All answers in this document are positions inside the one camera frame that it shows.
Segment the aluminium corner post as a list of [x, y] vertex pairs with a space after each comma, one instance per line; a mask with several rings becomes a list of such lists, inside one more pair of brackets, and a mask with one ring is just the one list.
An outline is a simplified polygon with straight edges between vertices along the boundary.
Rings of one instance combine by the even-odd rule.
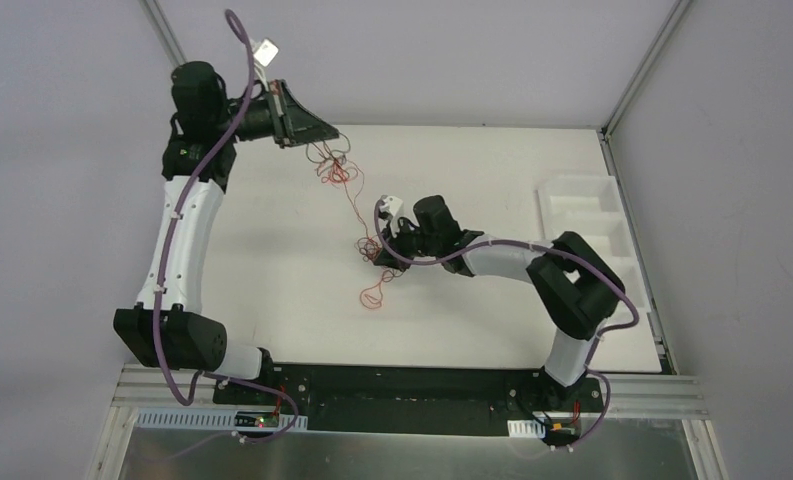
[[142, 0], [139, 5], [173, 66], [170, 74], [175, 106], [172, 121], [180, 127], [183, 137], [192, 140], [218, 138], [228, 117], [224, 81], [210, 63], [186, 59], [159, 1]]
[[601, 127], [600, 132], [605, 141], [609, 141], [618, 130], [621, 122], [643, 88], [645, 81], [654, 71], [656, 63], [663, 55], [672, 37], [678, 31], [688, 11], [694, 4], [695, 1], [693, 0], [676, 0], [672, 2], [667, 16], [645, 51], [618, 102]]

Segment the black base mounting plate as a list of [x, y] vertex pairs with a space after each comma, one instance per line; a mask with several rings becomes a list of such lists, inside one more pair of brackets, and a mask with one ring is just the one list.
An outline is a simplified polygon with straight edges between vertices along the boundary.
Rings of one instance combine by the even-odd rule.
[[514, 420], [567, 422], [604, 409], [599, 380], [563, 389], [534, 369], [277, 363], [258, 389], [211, 378], [214, 403], [298, 413], [298, 427], [318, 432], [505, 436]]

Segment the white foam compartment tray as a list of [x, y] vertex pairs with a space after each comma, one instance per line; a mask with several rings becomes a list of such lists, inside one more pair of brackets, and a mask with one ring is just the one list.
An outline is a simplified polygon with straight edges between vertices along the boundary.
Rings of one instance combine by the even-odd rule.
[[612, 176], [564, 174], [537, 187], [544, 237], [579, 234], [619, 276], [642, 320], [651, 311], [640, 262]]

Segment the right aluminium corner post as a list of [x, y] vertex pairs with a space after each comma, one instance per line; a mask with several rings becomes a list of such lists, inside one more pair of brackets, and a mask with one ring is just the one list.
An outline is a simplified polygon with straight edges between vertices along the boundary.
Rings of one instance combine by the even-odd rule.
[[645, 81], [654, 71], [656, 63], [663, 55], [672, 37], [678, 31], [688, 11], [694, 4], [695, 1], [693, 0], [676, 0], [672, 2], [667, 16], [645, 51], [618, 102], [601, 127], [600, 132], [605, 141], [609, 141], [618, 130], [621, 122], [643, 88]]

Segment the aluminium front frame rail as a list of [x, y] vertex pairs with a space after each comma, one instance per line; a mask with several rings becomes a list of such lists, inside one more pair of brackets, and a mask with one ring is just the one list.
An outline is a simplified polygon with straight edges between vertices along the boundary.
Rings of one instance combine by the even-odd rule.
[[[607, 373], [610, 419], [708, 420], [709, 408], [692, 376]], [[111, 401], [113, 407], [177, 408], [162, 374], [137, 364], [125, 365]]]

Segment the left green controller board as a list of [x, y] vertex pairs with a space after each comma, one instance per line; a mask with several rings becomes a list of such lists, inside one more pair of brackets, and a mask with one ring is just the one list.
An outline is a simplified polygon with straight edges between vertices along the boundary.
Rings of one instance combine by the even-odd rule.
[[243, 411], [234, 416], [234, 426], [240, 430], [276, 429], [279, 423], [279, 414]]

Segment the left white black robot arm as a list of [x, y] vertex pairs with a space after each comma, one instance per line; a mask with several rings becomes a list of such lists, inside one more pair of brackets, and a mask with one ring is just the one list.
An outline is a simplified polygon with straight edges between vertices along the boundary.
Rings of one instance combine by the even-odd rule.
[[114, 314], [113, 328], [144, 366], [240, 378], [253, 404], [269, 402], [277, 378], [263, 348], [229, 340], [203, 316], [202, 275], [210, 233], [225, 198], [239, 141], [271, 138], [281, 148], [339, 137], [303, 107], [287, 82], [256, 79], [237, 98], [213, 66], [192, 61], [171, 74], [176, 107], [162, 156], [163, 220], [153, 259], [134, 306]]

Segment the left aluminium corner post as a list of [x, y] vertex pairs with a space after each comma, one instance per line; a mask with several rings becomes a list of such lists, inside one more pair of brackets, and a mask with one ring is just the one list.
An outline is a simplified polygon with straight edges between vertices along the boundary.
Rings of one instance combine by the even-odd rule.
[[172, 121], [180, 127], [183, 137], [192, 140], [218, 138], [228, 117], [224, 81], [210, 63], [186, 59], [159, 1], [142, 0], [139, 5], [173, 66], [170, 74], [175, 106]]

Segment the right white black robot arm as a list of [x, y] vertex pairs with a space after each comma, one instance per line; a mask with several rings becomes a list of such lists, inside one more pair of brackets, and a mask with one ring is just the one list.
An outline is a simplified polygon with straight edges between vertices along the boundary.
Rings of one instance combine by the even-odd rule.
[[531, 285], [555, 326], [550, 353], [525, 394], [535, 407], [567, 408], [579, 397], [597, 337], [619, 304], [631, 307], [619, 276], [578, 233], [547, 244], [503, 239], [464, 229], [444, 198], [416, 202], [412, 218], [402, 201], [382, 196], [374, 206], [380, 251], [374, 264], [406, 271], [439, 265], [464, 277], [498, 277]]

